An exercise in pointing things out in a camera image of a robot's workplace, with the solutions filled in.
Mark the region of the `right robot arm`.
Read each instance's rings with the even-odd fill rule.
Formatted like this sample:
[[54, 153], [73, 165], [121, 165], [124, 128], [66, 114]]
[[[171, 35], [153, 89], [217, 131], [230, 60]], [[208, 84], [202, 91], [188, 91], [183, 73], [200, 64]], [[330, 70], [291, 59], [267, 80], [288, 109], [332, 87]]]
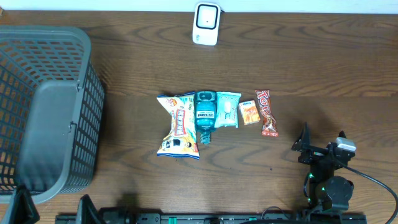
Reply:
[[354, 141], [347, 139], [345, 132], [340, 131], [338, 137], [325, 147], [313, 146], [308, 124], [304, 124], [292, 150], [300, 153], [299, 163], [310, 166], [303, 184], [309, 208], [299, 212], [297, 217], [305, 222], [342, 223], [342, 213], [349, 209], [354, 184], [335, 175], [335, 171], [355, 156]]

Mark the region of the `teal mouthwash bottle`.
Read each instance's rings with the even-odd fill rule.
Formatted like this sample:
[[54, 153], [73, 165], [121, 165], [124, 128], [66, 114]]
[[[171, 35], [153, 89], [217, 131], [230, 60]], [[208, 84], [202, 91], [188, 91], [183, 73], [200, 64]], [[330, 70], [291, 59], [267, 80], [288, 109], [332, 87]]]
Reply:
[[215, 131], [216, 92], [198, 91], [195, 93], [195, 126], [200, 133], [200, 142], [209, 144], [211, 133]]

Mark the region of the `yellow noodle snack bag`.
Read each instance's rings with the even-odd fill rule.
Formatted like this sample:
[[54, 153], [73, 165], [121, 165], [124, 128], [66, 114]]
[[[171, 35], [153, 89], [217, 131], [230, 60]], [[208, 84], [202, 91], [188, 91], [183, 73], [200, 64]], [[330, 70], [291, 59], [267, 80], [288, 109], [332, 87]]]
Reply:
[[171, 116], [170, 132], [163, 138], [157, 156], [200, 158], [194, 98], [194, 92], [157, 97], [158, 102]]

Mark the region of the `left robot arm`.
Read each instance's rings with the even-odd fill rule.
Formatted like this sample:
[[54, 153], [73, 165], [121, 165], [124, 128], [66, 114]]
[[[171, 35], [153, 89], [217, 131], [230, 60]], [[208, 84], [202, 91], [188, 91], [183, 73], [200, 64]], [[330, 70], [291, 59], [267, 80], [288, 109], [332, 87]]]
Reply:
[[[40, 215], [35, 207], [29, 190], [18, 186], [12, 193], [9, 206], [1, 224], [35, 224]], [[134, 217], [125, 209], [118, 207], [97, 210], [89, 195], [79, 201], [75, 215], [57, 215], [55, 224], [129, 224]]]

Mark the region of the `red chocolate bar wrapper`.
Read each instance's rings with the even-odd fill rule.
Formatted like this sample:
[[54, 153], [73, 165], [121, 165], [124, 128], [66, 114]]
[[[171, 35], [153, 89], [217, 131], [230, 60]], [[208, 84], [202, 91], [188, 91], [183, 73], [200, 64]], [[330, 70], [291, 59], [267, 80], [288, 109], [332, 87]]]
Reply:
[[269, 90], [255, 90], [259, 110], [264, 117], [262, 126], [263, 136], [278, 137], [279, 132], [276, 126], [276, 120], [272, 114], [271, 98]]

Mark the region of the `orange tissue pack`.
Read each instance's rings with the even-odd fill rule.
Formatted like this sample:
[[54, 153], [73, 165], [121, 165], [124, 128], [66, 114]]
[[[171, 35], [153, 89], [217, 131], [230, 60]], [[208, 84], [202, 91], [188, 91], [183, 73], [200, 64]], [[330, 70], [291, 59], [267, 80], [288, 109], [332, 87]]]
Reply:
[[254, 100], [240, 102], [238, 106], [243, 118], [244, 125], [260, 122], [261, 119]]

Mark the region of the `teal wet wipes pack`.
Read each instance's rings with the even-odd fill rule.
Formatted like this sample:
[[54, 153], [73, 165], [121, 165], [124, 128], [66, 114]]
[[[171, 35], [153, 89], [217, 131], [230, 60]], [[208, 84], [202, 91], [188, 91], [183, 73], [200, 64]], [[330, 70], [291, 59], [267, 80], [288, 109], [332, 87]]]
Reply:
[[215, 128], [234, 126], [239, 128], [238, 104], [240, 93], [219, 91], [217, 92], [217, 109]]

